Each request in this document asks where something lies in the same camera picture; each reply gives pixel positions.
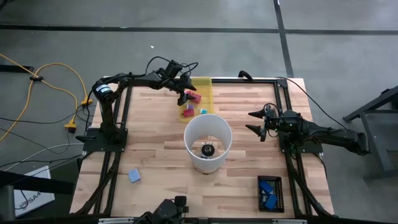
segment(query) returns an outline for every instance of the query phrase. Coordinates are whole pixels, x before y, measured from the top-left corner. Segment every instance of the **gray floor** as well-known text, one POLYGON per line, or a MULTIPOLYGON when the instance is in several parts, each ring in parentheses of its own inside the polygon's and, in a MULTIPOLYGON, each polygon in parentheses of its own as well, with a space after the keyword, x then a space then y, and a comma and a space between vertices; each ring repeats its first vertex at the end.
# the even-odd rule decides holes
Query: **gray floor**
MULTIPOLYGON (((398 29, 394 0, 280 1, 287 29, 398 29)), ((271 0, 150 0, 150 1, 22 1, 0 12, 0 22, 84 26, 277 28, 271 0)), ((308 92, 333 117, 341 119, 386 88, 398 84, 398 38, 384 35, 287 35, 295 77, 305 79, 308 92)), ((246 70, 255 77, 286 77, 278 34, 47 32, 0 30, 0 53, 19 63, 39 67, 63 62, 82 74, 87 86, 105 75, 141 73, 153 56, 179 62, 199 62, 194 76, 235 77, 246 70)), ((81 85, 64 68, 42 73, 48 82, 83 98, 81 85)), ((2 73, 0 116, 16 118, 24 106, 28 75, 2 73)), ((337 127, 315 105, 314 121, 337 127)), ((35 84, 23 119, 56 121, 73 113, 72 99, 35 84)), ((10 122, 0 121, 1 128, 10 122)), ((67 143, 63 123, 19 123, 13 131, 45 146, 67 143)), ((350 128, 362 130, 359 122, 350 128)), ((9 135, 0 144, 0 164, 21 160, 42 148, 9 135)), ((324 146, 328 182, 337 215, 396 222, 396 179, 372 183, 364 175, 377 169, 372 156, 359 157, 338 147, 324 146)), ((43 153, 36 159, 68 157, 81 152, 71 147, 63 155, 43 153)), ((22 164, 28 172, 40 164, 22 164)))

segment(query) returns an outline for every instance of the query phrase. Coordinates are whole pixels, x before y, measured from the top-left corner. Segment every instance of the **translucent yellow tray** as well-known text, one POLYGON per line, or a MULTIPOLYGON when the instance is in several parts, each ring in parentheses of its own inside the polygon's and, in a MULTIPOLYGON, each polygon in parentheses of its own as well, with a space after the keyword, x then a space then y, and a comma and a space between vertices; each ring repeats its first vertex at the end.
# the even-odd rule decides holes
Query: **translucent yellow tray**
POLYGON ((194 77, 192 79, 192 85, 197 89, 196 91, 192 91, 196 94, 201 95, 200 103, 194 103, 188 100, 182 106, 179 107, 178 112, 179 118, 182 122, 189 122, 192 118, 200 115, 200 109, 207 110, 207 113, 214 113, 213 108, 213 90, 211 87, 211 78, 210 77, 194 77), (187 105, 193 105, 194 116, 189 118, 184 118, 183 111, 187 109, 187 105))

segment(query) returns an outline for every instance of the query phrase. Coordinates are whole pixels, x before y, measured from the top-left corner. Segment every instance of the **red block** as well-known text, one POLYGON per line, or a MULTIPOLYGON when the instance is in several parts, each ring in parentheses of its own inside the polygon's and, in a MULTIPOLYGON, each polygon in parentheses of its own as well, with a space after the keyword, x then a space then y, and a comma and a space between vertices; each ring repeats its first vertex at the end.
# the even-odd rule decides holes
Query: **red block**
POLYGON ((183 111, 184 113, 184 118, 189 118, 192 117, 195 113, 193 112, 193 109, 187 109, 183 111))
POLYGON ((189 94, 189 95, 195 97, 194 100, 191 100, 192 102, 194 102, 194 103, 200 103, 201 95, 196 94, 196 93, 193 93, 193 92, 188 92, 187 94, 189 94))

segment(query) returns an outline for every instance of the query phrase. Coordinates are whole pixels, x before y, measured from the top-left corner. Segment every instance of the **blue block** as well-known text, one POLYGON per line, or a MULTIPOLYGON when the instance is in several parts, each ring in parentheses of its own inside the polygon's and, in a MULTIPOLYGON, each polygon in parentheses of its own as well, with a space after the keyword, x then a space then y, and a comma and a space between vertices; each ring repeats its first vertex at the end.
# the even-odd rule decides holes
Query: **blue block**
POLYGON ((270 195, 267 199, 267 202, 264 204, 264 206, 268 209, 274 209, 276 205, 276 201, 278 201, 278 198, 275 195, 270 195))
POLYGON ((265 191, 266 194, 271 194, 274 190, 265 180, 260 181, 260 189, 265 191))
POLYGON ((139 181, 139 180, 141 180, 141 177, 140 177, 140 175, 138 173, 137 168, 129 171, 129 178, 130 178, 130 182, 132 184, 137 182, 137 181, 139 181))

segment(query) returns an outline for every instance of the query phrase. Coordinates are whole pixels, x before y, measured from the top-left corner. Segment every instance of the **wooden tabletop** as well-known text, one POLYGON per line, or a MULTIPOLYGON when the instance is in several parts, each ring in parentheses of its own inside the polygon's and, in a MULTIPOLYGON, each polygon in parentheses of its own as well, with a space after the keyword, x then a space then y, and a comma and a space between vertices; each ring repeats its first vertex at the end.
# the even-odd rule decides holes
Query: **wooden tabletop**
MULTIPOLYGON (((294 81, 305 89, 301 78, 294 81)), ((288 83, 293 110, 312 120, 307 96, 293 83, 288 83)), ((177 98, 178 95, 166 89, 133 88, 127 120, 129 135, 119 166, 112 216, 139 217, 146 211, 153 212, 165 198, 186 195, 190 207, 187 217, 294 217, 285 157, 279 150, 278 138, 268 136, 265 142, 260 142, 244 126, 261 124, 260 119, 248 116, 248 112, 261 109, 265 103, 275 103, 273 85, 213 84, 215 113, 231 126, 233 144, 226 163, 210 175, 195 170, 184 147, 183 132, 187 124, 178 118, 177 98), (127 176, 134 168, 138 168, 141 175, 138 184, 130 183, 127 176), (282 177, 284 213, 258 210, 258 175, 282 177)), ((99 127, 100 123, 97 105, 93 127, 99 127)), ((103 152, 94 152, 83 161, 71 212, 81 208, 97 187, 103 157, 103 152)), ((312 154, 302 157, 309 189, 323 207, 333 213, 321 162, 312 154)), ((104 191, 103 205, 107 197, 108 188, 104 191)), ((304 212, 300 190, 298 197, 304 212)))

